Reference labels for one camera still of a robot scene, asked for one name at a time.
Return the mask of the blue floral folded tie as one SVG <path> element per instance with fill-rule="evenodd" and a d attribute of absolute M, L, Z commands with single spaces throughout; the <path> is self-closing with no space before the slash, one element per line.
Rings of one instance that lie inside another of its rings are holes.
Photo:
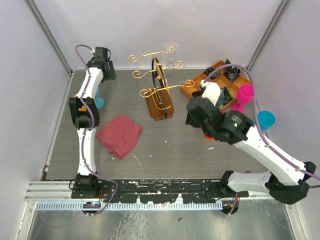
<path fill-rule="evenodd" d="M 220 95 L 218 97 L 218 100 L 215 104 L 216 107 L 219 108 L 219 110 L 222 110 L 225 105 L 227 105 L 229 102 L 233 100 L 233 96 L 230 94 L 229 89 L 225 86 L 220 89 Z"/>

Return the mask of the clear wine glass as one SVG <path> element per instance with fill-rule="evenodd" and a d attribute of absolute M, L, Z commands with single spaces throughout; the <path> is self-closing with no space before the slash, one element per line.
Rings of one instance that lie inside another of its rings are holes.
<path fill-rule="evenodd" d="M 168 53 L 168 61 L 166 63 L 167 68 L 175 67 L 175 63 L 173 60 L 173 54 L 178 50 L 179 45 L 176 42 L 167 42 L 164 45 L 165 51 Z"/>

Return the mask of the pink wine glass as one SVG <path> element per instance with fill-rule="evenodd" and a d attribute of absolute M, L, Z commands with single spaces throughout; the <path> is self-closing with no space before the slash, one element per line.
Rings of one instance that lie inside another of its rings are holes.
<path fill-rule="evenodd" d="M 254 88 L 252 84 L 243 84 L 238 90 L 236 103 L 230 106 L 231 110 L 244 113 L 244 105 L 249 103 L 254 97 Z"/>

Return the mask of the dark red cloth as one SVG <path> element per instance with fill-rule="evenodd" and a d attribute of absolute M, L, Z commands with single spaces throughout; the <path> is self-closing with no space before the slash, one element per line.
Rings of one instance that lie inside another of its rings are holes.
<path fill-rule="evenodd" d="M 131 118 L 118 114 L 106 123 L 95 137 L 108 153 L 123 160 L 136 146 L 142 131 L 143 128 Z"/>

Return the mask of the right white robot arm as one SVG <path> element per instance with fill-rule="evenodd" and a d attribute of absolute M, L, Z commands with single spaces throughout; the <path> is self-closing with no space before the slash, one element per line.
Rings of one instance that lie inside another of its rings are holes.
<path fill-rule="evenodd" d="M 201 95 L 192 97 L 186 105 L 187 116 L 206 136 L 246 152 L 268 170 L 262 173 L 228 170 L 217 184 L 220 193 L 225 197 L 247 191 L 267 193 L 287 205 L 304 199 L 311 188 L 307 180 L 315 173 L 316 165 L 290 156 L 261 134 L 243 113 L 236 110 L 222 113 L 218 99 L 217 85 L 208 84 Z"/>

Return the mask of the black rolled tie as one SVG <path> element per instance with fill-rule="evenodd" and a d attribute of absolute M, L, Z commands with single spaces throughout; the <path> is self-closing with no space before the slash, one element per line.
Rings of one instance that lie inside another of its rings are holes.
<path fill-rule="evenodd" d="M 201 97 L 203 94 L 203 91 L 202 90 L 197 90 L 197 91 L 194 91 L 191 96 L 192 98 L 196 98 L 196 97 Z"/>

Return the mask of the orange wine glass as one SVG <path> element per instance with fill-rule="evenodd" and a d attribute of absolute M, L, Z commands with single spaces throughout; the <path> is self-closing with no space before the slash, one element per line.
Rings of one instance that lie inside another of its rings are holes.
<path fill-rule="evenodd" d="M 78 108 L 77 108 L 77 111 L 81 113 L 81 112 L 86 112 L 87 109 L 86 109 L 85 106 L 82 106 L 82 107 L 78 107 Z"/>

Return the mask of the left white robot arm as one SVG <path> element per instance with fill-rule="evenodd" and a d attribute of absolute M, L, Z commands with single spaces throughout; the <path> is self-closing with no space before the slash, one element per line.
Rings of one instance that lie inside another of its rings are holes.
<path fill-rule="evenodd" d="M 97 198 L 102 193 L 95 161 L 95 135 L 100 114 L 95 102 L 99 85 L 115 80 L 116 73 L 111 51 L 106 47 L 75 46 L 86 74 L 77 94 L 70 97 L 68 106 L 79 142 L 79 165 L 71 189 L 73 199 Z"/>

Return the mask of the blue wine glass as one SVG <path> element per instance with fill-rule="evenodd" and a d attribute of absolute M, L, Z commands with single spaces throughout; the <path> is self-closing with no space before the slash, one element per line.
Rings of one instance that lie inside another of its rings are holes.
<path fill-rule="evenodd" d="M 84 83 L 84 80 L 81 82 L 80 90 L 82 88 L 83 83 Z M 99 88 L 100 83 L 101 83 L 101 81 L 98 81 L 97 90 L 96 90 L 95 98 L 94 98 L 94 102 L 95 102 L 97 109 L 102 108 L 105 104 L 105 100 L 102 97 L 100 97 L 100 88 Z"/>
<path fill-rule="evenodd" d="M 254 115 L 253 124 L 254 126 L 257 126 L 255 117 L 257 117 L 260 129 L 262 132 L 267 131 L 276 123 L 275 115 L 272 112 L 267 110 L 259 111 L 257 114 Z"/>

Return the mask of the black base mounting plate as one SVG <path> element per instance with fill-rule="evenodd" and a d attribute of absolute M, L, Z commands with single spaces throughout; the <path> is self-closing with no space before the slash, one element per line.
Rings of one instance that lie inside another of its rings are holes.
<path fill-rule="evenodd" d="M 234 198 L 235 192 L 223 192 L 216 179 L 116 179 L 114 183 L 99 180 L 93 189 L 72 187 L 72 199 L 101 199 L 105 203 L 164 204 L 179 197 L 184 204 L 215 203 Z"/>

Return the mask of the red wine glass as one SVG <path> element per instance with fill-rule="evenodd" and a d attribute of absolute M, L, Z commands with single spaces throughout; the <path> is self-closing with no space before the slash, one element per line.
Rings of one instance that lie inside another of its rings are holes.
<path fill-rule="evenodd" d="M 215 140 L 214 137 L 208 136 L 208 135 L 206 135 L 205 133 L 204 133 L 203 135 L 204 135 L 204 137 L 205 137 L 207 140 Z"/>

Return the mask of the wooden compartment tray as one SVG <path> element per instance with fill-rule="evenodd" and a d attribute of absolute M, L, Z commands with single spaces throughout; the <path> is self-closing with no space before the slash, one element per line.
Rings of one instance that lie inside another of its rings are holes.
<path fill-rule="evenodd" d="M 194 86 L 192 87 L 181 87 L 180 92 L 187 97 L 188 100 L 191 99 L 192 93 L 200 90 L 201 88 L 201 81 L 204 80 L 209 75 L 209 71 L 203 71 L 202 73 L 198 74 L 196 77 L 194 77 L 192 80 L 194 81 Z M 229 98 L 229 102 L 225 103 L 223 105 L 222 111 L 224 112 L 226 109 L 228 109 L 233 103 L 237 101 L 237 94 L 242 85 L 245 84 L 251 84 L 251 82 L 242 74 L 238 74 L 238 77 L 234 81 L 230 81 L 228 78 L 228 75 L 226 74 L 225 69 L 220 70 L 220 75 L 217 76 L 214 79 L 209 79 L 208 82 L 214 82 L 217 83 L 218 86 L 223 89 L 226 87 L 226 89 L 229 92 L 229 95 L 232 97 L 232 99 Z"/>

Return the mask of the dark patterned rolled tie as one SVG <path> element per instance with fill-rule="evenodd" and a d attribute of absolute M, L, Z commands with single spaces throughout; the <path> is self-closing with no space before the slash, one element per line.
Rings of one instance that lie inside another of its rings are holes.
<path fill-rule="evenodd" d="M 224 76 L 230 81 L 234 82 L 240 76 L 241 70 L 235 66 L 229 66 L 224 69 Z"/>

